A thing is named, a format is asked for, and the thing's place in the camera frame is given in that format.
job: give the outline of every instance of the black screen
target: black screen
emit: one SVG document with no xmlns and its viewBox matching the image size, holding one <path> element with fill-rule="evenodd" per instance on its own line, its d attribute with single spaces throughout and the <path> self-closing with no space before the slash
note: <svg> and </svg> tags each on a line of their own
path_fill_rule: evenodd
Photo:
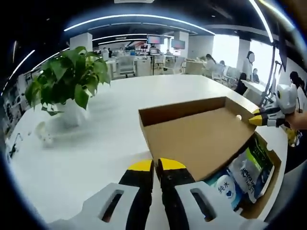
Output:
<svg viewBox="0 0 307 230">
<path fill-rule="evenodd" d="M 164 44 L 164 38 L 159 36 L 148 36 L 147 37 L 148 44 Z"/>
<path fill-rule="evenodd" d="M 176 48 L 176 49 L 185 49 L 185 47 L 186 47 L 186 42 L 185 42 L 185 41 L 180 41 L 180 40 L 175 40 L 175 39 L 173 39 L 173 40 L 172 40 L 171 46 L 172 46 L 173 48 Z"/>
</svg>

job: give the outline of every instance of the desk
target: desk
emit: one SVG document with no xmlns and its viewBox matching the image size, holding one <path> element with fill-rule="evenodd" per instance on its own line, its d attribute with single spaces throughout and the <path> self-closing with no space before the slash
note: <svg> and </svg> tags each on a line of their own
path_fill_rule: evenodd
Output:
<svg viewBox="0 0 307 230">
<path fill-rule="evenodd" d="M 56 128 L 58 118 L 38 107 L 26 111 L 11 136 L 24 140 L 11 161 L 12 172 L 25 196 L 46 222 L 69 219 L 79 213 L 84 200 L 107 184 L 117 183 L 133 163 L 150 159 L 138 109 L 190 100 L 227 96 L 249 111 L 257 106 L 231 89 L 199 75 L 158 75 L 120 79 L 99 85 L 89 100 L 90 120 L 73 130 Z M 33 130 L 47 121 L 55 133 L 55 146 L 43 149 Z M 259 218 L 264 220 L 283 181 L 287 136 L 281 128 L 258 127 L 258 133 L 282 161 L 272 196 Z M 168 229 L 156 174 L 147 230 Z"/>
<path fill-rule="evenodd" d="M 255 104 L 260 104 L 261 95 L 265 91 L 265 87 L 263 85 L 260 85 L 254 82 L 250 82 L 247 80 L 242 80 L 242 82 L 248 88 L 243 94 L 243 96 Z"/>
</svg>

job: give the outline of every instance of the potted plant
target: potted plant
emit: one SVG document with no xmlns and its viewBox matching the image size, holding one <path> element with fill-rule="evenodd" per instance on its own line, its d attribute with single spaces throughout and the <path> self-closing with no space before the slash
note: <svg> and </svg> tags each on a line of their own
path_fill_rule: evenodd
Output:
<svg viewBox="0 0 307 230">
<path fill-rule="evenodd" d="M 88 99 L 96 94 L 99 83 L 110 84 L 106 63 L 80 46 L 47 61 L 25 97 L 31 107 L 41 103 L 43 111 L 51 116 L 63 113 L 67 125 L 77 126 L 87 117 Z"/>
</svg>

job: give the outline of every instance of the window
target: window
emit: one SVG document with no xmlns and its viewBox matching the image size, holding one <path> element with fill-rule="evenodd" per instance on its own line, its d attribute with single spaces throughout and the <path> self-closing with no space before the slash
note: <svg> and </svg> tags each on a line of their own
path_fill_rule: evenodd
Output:
<svg viewBox="0 0 307 230">
<path fill-rule="evenodd" d="M 160 45 L 160 51 L 162 52 L 162 53 L 166 53 L 166 51 L 167 51 L 167 40 L 168 40 L 168 38 L 164 38 L 164 44 L 161 44 Z"/>
<path fill-rule="evenodd" d="M 239 37 L 216 34 L 213 40 L 212 57 L 219 63 L 224 61 L 225 65 L 236 68 L 239 53 Z"/>
<path fill-rule="evenodd" d="M 167 52 L 167 50 L 168 50 L 168 48 L 167 48 L 167 42 L 168 42 L 168 40 L 169 40 L 169 38 L 164 38 L 164 44 L 161 44 L 160 45 L 160 51 L 162 52 L 162 53 L 166 53 Z M 174 48 L 172 48 L 172 47 L 170 47 L 169 48 L 169 52 L 171 52 L 171 53 L 173 53 L 174 52 Z"/>
<path fill-rule="evenodd" d="M 258 69 L 258 76 L 259 80 L 262 82 L 262 84 L 266 85 L 268 80 L 269 80 L 269 74 L 271 70 L 271 63 L 272 63 L 272 53 L 273 53 L 273 47 L 271 45 L 251 40 L 250 42 L 250 50 L 254 52 L 255 54 L 255 61 L 253 63 L 253 69 L 257 68 Z M 279 49 L 275 50 L 275 60 L 281 62 L 280 56 L 279 56 Z M 276 80 L 278 82 L 279 75 L 279 67 L 276 70 Z"/>
</svg>

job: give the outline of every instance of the white flower pot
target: white flower pot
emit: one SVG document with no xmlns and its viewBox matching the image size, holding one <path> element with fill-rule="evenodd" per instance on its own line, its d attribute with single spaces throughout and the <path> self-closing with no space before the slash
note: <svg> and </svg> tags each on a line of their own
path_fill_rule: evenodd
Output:
<svg viewBox="0 0 307 230">
<path fill-rule="evenodd" d="M 43 143 L 44 147 L 52 147 L 53 146 L 53 137 L 46 130 L 46 123 L 44 121 L 40 122 L 35 128 L 35 134 Z"/>
<path fill-rule="evenodd" d="M 89 118 L 88 108 L 87 110 L 81 108 L 72 99 L 68 99 L 66 104 L 57 104 L 57 108 L 59 111 L 63 111 L 61 117 L 67 127 L 80 126 Z"/>
</svg>

